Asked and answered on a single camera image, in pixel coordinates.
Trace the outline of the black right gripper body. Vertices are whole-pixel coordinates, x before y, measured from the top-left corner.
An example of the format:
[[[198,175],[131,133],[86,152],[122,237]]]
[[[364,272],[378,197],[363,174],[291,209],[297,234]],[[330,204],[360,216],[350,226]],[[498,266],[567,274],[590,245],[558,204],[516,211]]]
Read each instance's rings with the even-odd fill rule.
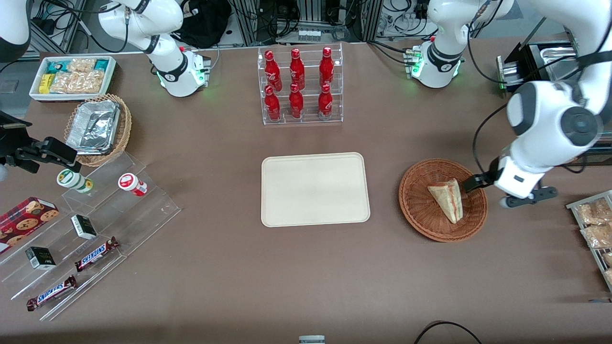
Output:
[[[5,160],[9,157],[22,160],[43,160],[44,153],[41,149],[47,143],[48,138],[43,140],[2,138],[0,141],[0,157]]]

